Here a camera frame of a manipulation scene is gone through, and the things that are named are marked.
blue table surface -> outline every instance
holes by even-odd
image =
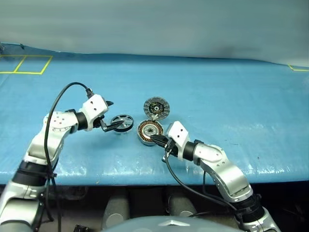
[[[179,120],[190,138],[222,147],[251,183],[309,179],[309,72],[235,59],[70,54],[6,45],[5,54],[54,56],[42,75],[0,74],[0,184],[13,176],[42,119],[64,85],[79,81],[115,104],[105,115],[134,117],[134,128],[118,135],[78,131],[65,140],[56,168],[62,185],[175,185],[161,161],[163,149],[143,145],[138,124],[144,102],[165,98],[166,129]],[[0,72],[20,58],[0,58]],[[37,71],[26,59],[19,71]],[[58,110],[79,109],[85,92],[73,87]],[[170,158],[179,178],[201,184],[202,170]]]

circular part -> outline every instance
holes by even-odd
[[[109,228],[111,226],[117,225],[123,222],[125,219],[121,214],[112,214],[106,220],[106,226]]]
[[[169,115],[169,104],[161,97],[153,97],[144,103],[144,112],[150,118],[164,119]]]
[[[143,144],[153,146],[155,143],[151,140],[150,136],[154,134],[163,135],[164,129],[160,123],[148,119],[139,124],[137,133]]]
[[[134,120],[130,115],[117,115],[111,120],[111,124],[123,121],[123,124],[120,124],[119,127],[114,129],[116,132],[126,132],[133,127]]]

brushless motor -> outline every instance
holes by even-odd
[[[164,129],[160,123],[148,119],[139,124],[137,133],[143,144],[153,146],[155,143],[151,140],[150,136],[154,134],[163,135]]]
[[[143,144],[153,146],[155,143],[151,140],[150,136],[164,134],[164,129],[158,120],[164,119],[169,115],[169,104],[161,97],[153,97],[145,102],[144,112],[150,119],[139,124],[137,134]]]

white wall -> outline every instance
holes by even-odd
[[[309,0],[2,0],[0,41],[309,66]]]

metal disc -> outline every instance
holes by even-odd
[[[145,114],[152,118],[157,116],[157,119],[164,119],[169,115],[169,104],[161,97],[153,97],[144,103]]]
[[[123,121],[123,123],[114,129],[116,132],[126,132],[133,127],[134,120],[130,115],[117,115],[111,120],[111,124],[118,121]]]

